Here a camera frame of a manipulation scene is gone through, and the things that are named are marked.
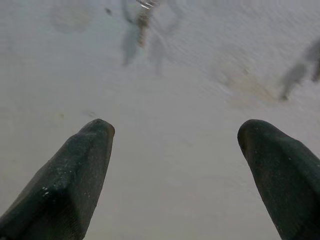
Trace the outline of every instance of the white surface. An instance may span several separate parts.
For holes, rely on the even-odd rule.
[[[154,18],[173,30],[152,20],[136,50],[121,4],[0,1],[0,213],[99,117],[115,138],[85,239],[279,240],[237,131],[263,119],[320,155],[320,86],[305,76],[277,101],[320,38],[320,1],[164,2]]]

